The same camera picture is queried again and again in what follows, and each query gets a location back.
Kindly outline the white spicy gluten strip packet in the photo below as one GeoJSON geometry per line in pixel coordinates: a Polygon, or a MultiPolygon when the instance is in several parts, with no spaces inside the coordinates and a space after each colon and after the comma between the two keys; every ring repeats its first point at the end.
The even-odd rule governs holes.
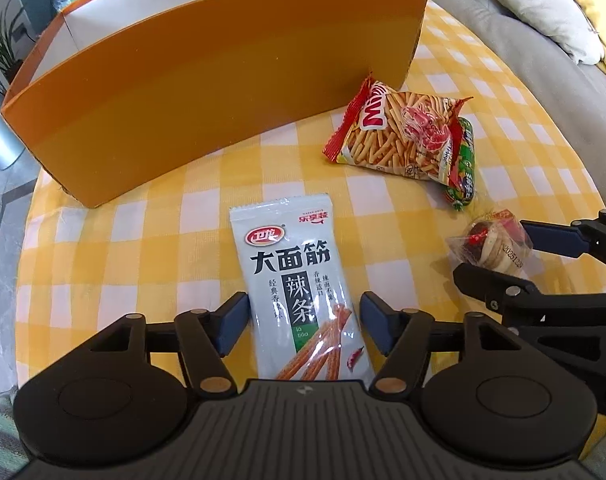
{"type": "Polygon", "coordinates": [[[330,197],[233,207],[229,220],[260,378],[370,385],[375,373],[347,289],[330,197]]]}

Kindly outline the yellow checkered tablecloth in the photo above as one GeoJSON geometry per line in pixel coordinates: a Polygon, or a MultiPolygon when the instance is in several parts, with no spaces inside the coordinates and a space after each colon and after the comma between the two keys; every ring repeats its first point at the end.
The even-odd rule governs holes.
{"type": "MultiPolygon", "coordinates": [[[[425,10],[406,86],[466,99],[485,207],[562,224],[601,210],[594,181],[534,96],[435,4],[425,10]]],[[[243,286],[230,208],[279,197],[331,197],[353,299],[372,290],[440,320],[475,309],[453,284],[446,243],[469,217],[433,183],[328,162],[323,147],[341,119],[324,113],[262,133],[96,209],[41,174],[18,265],[20,382],[125,313],[164,322],[218,307],[243,286]]]]}

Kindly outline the green red candy packet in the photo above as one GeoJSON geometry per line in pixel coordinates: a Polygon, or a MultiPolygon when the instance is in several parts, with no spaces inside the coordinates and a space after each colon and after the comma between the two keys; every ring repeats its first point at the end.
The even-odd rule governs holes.
{"type": "Polygon", "coordinates": [[[463,210],[471,204],[475,192],[475,146],[471,122],[459,117],[458,126],[461,133],[458,155],[445,197],[455,210],[463,210]]]}

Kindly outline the grey sofa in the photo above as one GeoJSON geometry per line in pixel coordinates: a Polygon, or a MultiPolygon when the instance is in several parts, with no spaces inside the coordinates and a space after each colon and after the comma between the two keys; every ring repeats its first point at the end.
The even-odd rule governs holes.
{"type": "Polygon", "coordinates": [[[606,75],[576,65],[497,0],[433,0],[466,25],[526,85],[580,156],[606,204],[606,75]]]}

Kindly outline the red Mimi shrimp stick bag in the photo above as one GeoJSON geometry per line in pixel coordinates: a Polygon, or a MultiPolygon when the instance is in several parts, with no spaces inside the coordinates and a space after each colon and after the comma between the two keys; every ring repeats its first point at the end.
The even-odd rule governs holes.
{"type": "Polygon", "coordinates": [[[337,164],[460,188],[459,115],[469,100],[397,91],[369,76],[324,147],[337,164]]]}

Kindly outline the green striped rug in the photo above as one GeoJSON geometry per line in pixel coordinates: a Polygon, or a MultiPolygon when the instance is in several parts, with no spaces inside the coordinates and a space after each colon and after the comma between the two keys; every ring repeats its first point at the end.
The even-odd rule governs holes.
{"type": "Polygon", "coordinates": [[[0,479],[12,478],[29,461],[12,416],[17,392],[18,388],[12,387],[0,393],[0,479]]]}

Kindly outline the orange storage box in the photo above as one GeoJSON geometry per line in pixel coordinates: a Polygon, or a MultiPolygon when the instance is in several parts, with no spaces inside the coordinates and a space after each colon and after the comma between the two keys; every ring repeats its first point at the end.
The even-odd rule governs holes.
{"type": "Polygon", "coordinates": [[[88,208],[256,134],[399,87],[428,0],[78,0],[0,112],[88,208]]]}

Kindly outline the potted green plant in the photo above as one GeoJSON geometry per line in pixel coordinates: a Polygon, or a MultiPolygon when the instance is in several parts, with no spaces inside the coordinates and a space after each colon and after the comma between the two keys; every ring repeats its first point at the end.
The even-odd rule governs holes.
{"type": "Polygon", "coordinates": [[[15,43],[23,37],[28,38],[32,44],[35,42],[23,21],[26,14],[23,4],[19,4],[15,13],[10,13],[13,1],[7,0],[0,10],[0,73],[10,84],[23,64],[23,59],[15,51],[15,43]]]}

